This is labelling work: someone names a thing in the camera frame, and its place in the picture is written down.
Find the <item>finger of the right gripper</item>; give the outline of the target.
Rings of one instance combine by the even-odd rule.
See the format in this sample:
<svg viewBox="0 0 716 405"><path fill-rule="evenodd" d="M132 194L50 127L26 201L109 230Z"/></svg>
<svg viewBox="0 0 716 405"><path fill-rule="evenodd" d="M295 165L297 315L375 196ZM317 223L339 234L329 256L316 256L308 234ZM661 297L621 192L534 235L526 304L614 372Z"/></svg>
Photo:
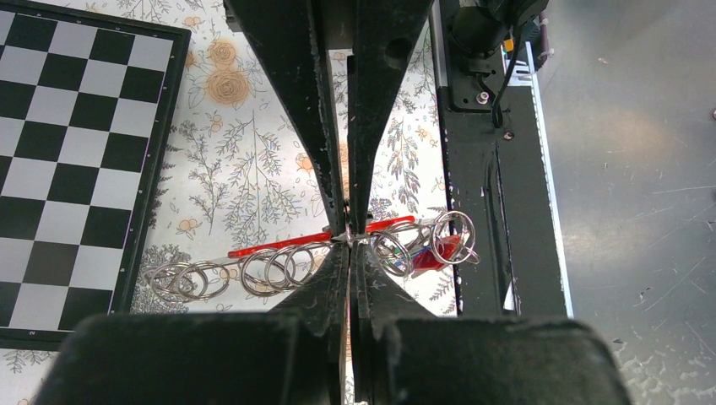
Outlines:
<svg viewBox="0 0 716 405"><path fill-rule="evenodd" d="M348 69L351 229L366 231L377 149L431 1L357 1Z"/></svg>
<svg viewBox="0 0 716 405"><path fill-rule="evenodd" d="M226 4L278 95L312 162L328 225L345 228L332 75L319 1Z"/></svg>

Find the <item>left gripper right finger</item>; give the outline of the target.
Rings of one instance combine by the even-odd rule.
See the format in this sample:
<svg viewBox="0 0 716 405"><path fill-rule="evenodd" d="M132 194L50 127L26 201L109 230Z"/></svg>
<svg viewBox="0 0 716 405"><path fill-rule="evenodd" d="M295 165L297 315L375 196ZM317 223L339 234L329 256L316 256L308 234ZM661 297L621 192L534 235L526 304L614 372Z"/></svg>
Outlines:
<svg viewBox="0 0 716 405"><path fill-rule="evenodd" d="M355 244L355 399L370 404L628 404L608 347L569 319L438 317Z"/></svg>

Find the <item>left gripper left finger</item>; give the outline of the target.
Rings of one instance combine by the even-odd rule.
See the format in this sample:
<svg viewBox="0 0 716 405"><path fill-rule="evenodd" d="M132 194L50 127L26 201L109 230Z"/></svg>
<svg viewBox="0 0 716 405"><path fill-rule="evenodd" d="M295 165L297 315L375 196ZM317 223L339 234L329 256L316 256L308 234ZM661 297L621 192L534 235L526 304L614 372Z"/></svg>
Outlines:
<svg viewBox="0 0 716 405"><path fill-rule="evenodd" d="M263 313L92 316L38 404L340 404L350 250Z"/></svg>

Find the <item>red key tag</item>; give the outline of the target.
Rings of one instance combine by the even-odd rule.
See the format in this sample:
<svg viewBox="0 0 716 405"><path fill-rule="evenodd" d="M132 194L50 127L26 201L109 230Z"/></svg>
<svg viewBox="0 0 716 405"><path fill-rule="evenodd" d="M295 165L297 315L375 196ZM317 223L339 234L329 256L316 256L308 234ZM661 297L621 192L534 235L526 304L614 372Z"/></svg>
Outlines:
<svg viewBox="0 0 716 405"><path fill-rule="evenodd" d="M438 238L432 245L421 249L412 258L415 273L439 271L456 260L458 250L462 246L459 235Z"/></svg>

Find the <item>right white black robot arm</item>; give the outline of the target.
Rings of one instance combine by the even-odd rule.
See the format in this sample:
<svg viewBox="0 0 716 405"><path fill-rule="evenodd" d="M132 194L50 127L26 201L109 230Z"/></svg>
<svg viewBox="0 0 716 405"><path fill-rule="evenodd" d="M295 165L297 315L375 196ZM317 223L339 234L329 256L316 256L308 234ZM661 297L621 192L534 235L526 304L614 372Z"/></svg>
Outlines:
<svg viewBox="0 0 716 405"><path fill-rule="evenodd" d="M448 77L496 76L506 39L515 46L544 1L227 1L228 25L246 37L316 172L328 227L366 229L373 165L415 46L432 22ZM339 162L328 54L349 49L348 158Z"/></svg>

